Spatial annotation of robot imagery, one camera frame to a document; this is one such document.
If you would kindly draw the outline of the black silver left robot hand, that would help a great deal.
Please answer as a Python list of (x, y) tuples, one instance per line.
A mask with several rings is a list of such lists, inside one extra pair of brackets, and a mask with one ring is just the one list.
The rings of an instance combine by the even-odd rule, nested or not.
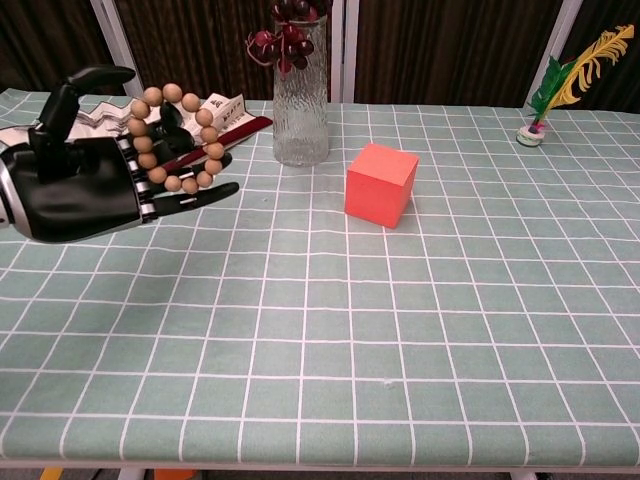
[(232, 157), (215, 139), (206, 112), (196, 115), (206, 160), (167, 172), (169, 161), (195, 145), (180, 125), (174, 95), (134, 102), (124, 135), (68, 138), (83, 95), (134, 76), (128, 67), (94, 65), (56, 86), (26, 141), (1, 154), (2, 226), (41, 243), (69, 243), (202, 208), (238, 191), (236, 182), (213, 183)]

